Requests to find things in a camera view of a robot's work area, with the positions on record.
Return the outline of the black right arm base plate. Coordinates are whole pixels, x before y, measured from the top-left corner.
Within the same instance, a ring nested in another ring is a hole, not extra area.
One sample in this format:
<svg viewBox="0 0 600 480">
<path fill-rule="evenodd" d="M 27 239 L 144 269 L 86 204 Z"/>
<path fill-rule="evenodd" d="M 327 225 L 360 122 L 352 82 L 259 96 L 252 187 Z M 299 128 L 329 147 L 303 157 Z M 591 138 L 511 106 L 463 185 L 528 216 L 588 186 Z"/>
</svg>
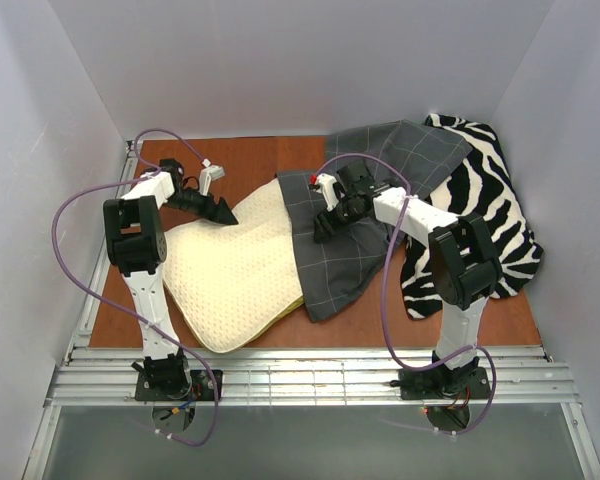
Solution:
<svg viewBox="0 0 600 480">
<path fill-rule="evenodd" d="M 400 370 L 398 378 L 391 380 L 390 385 L 400 390 L 402 400 L 455 400 L 466 396 L 482 400 L 491 394 L 491 383 L 483 367 L 450 377 L 440 376 L 438 370 L 421 373 Z"/>
</svg>

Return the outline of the cream yellow-edged pillow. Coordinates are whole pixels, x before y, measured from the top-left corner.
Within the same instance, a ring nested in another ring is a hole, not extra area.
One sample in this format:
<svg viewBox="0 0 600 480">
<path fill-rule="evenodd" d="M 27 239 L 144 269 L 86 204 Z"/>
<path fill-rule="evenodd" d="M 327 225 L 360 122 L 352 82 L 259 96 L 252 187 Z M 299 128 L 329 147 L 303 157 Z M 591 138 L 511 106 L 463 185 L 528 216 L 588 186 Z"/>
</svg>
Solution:
<svg viewBox="0 0 600 480">
<path fill-rule="evenodd" d="M 200 219 L 166 234 L 164 285 L 197 340 L 219 354 L 245 346 L 303 303 L 278 180 L 233 213 L 235 226 Z"/>
</svg>

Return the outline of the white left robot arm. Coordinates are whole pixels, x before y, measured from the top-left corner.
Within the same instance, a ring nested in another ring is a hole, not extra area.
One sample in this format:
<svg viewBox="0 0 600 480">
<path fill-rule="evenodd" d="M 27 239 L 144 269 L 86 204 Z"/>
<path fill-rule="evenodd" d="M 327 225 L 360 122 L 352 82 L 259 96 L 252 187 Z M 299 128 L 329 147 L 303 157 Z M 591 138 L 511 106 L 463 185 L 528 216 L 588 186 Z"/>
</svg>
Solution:
<svg viewBox="0 0 600 480">
<path fill-rule="evenodd" d="M 160 399 L 189 399 L 193 387 L 164 292 L 167 240 L 159 210 L 167 206 L 219 226 L 236 225 L 226 200 L 210 193 L 211 183 L 224 175 L 223 167 L 204 159 L 197 186 L 188 187 L 184 167 L 163 159 L 145 169 L 128 193 L 103 205 L 109 261 L 118 268 L 141 316 L 143 360 L 133 368 L 143 377 L 141 385 Z"/>
</svg>

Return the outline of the grey checked pillowcase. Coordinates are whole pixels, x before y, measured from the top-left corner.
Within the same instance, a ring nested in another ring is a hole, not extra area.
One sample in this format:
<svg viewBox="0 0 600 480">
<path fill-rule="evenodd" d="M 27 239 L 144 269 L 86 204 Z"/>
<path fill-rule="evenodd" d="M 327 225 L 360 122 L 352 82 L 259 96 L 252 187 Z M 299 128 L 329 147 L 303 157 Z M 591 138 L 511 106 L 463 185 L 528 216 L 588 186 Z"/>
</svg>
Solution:
<svg viewBox="0 0 600 480">
<path fill-rule="evenodd" d="M 462 136 L 408 120 L 357 127 L 329 135 L 327 160 L 345 153 L 379 158 L 406 178 L 411 192 L 428 197 L 458 168 L 472 147 Z M 324 244 L 313 241 L 323 197 L 308 187 L 309 170 L 277 174 L 290 217 L 296 267 L 309 318 L 320 322 L 355 302 L 383 269 L 392 228 L 367 218 Z"/>
</svg>

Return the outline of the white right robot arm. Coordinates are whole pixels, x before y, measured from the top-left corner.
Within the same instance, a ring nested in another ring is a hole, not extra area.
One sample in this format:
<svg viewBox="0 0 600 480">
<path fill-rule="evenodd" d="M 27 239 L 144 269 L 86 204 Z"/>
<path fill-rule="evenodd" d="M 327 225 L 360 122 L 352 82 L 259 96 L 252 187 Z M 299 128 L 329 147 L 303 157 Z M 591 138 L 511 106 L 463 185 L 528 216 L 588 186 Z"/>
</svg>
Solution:
<svg viewBox="0 0 600 480">
<path fill-rule="evenodd" d="M 420 200 L 406 178 L 377 180 L 366 156 L 352 154 L 336 174 L 318 170 L 309 188 L 322 195 L 326 207 L 314 220 L 314 240 L 325 243 L 339 231 L 373 218 L 419 242 L 429 251 L 436 293 L 442 300 L 442 324 L 424 367 L 400 365 L 391 386 L 403 398 L 454 396 L 470 388 L 482 368 L 477 356 L 478 331 L 488 297 L 502 276 L 499 254 L 485 220 L 459 216 Z"/>
</svg>

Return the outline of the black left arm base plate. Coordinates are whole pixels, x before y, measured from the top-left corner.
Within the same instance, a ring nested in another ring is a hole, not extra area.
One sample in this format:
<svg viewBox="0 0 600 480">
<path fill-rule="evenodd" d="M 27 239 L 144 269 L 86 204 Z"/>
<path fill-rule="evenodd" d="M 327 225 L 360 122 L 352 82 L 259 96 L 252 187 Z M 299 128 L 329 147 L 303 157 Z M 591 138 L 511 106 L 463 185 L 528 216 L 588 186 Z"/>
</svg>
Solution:
<svg viewBox="0 0 600 480">
<path fill-rule="evenodd" d="M 140 402 L 186 402 L 191 399 L 196 401 L 214 401 L 213 384 L 206 370 L 190 371 L 191 387 L 184 394 L 167 395 L 159 389 L 149 386 L 146 376 L 139 373 L 137 377 L 133 399 Z"/>
</svg>

